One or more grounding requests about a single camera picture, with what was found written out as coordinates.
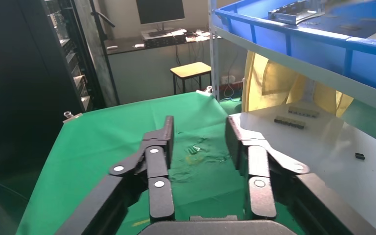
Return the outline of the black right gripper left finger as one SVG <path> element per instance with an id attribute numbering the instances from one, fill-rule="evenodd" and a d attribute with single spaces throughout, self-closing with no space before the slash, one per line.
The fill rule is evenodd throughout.
<path id="1" fill-rule="evenodd" d="M 149 194 L 149 220 L 175 219 L 169 169 L 174 143 L 174 117 L 163 128 L 144 134 L 139 149 L 112 165 L 72 215 L 58 235 L 114 235 L 131 205 L 144 191 Z"/>

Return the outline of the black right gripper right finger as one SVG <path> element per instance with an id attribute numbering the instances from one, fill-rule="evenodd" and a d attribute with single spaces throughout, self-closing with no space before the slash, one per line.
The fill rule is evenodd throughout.
<path id="1" fill-rule="evenodd" d="M 275 150 L 262 134 L 242 128 L 238 118 L 226 119 L 225 139 L 245 178 L 247 219 L 274 222 L 279 199 L 311 235 L 376 235 L 376 228 L 306 164 Z"/>

